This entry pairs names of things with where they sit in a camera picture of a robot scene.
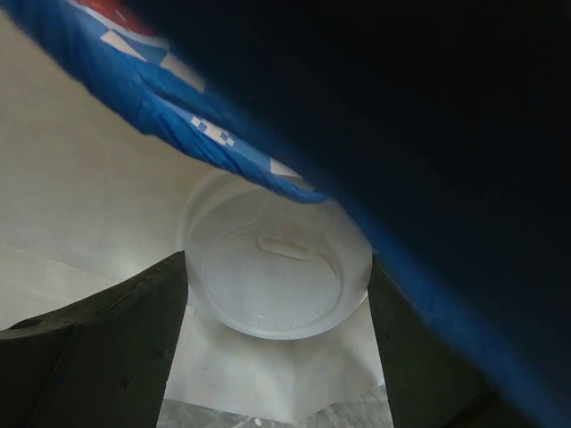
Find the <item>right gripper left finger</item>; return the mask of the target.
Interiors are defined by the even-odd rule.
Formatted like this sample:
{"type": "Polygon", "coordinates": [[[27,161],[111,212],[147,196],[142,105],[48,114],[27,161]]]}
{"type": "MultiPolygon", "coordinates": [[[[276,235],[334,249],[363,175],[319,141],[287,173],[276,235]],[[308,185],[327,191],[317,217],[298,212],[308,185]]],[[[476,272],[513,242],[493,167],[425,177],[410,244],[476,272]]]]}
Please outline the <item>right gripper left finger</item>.
{"type": "Polygon", "coordinates": [[[154,427],[187,304],[185,255],[1,332],[3,427],[154,427]]]}

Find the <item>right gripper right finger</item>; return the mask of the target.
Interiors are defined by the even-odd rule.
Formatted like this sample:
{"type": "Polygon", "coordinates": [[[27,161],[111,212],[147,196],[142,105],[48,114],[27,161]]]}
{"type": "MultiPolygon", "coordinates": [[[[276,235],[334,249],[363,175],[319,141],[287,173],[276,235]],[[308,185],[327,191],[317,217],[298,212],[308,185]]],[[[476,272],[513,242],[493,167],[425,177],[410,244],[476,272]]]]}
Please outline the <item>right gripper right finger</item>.
{"type": "Polygon", "coordinates": [[[380,262],[368,302],[395,427],[532,427],[421,322],[380,262]]]}

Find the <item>white plastic cup lid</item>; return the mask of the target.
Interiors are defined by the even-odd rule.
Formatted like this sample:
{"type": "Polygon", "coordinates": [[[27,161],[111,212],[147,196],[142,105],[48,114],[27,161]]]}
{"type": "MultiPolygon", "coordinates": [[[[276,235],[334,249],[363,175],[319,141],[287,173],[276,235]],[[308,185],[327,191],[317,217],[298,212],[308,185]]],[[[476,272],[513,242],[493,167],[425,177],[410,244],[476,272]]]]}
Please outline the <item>white plastic cup lid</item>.
{"type": "Polygon", "coordinates": [[[333,201],[301,204],[221,170],[190,193],[178,226],[190,301],[254,337],[324,333],[367,296],[372,250],[333,201]]]}

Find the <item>blue checkered paper bag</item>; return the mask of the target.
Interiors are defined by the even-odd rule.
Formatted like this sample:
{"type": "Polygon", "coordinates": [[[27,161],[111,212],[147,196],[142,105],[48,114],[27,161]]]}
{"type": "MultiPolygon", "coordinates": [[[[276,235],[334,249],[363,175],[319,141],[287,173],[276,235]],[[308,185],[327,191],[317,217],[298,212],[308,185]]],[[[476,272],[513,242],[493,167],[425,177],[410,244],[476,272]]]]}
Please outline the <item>blue checkered paper bag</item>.
{"type": "Polygon", "coordinates": [[[185,131],[190,110],[336,198],[435,333],[569,426],[569,2],[127,1],[202,93],[65,1],[1,6],[139,131],[275,184],[185,131]]]}

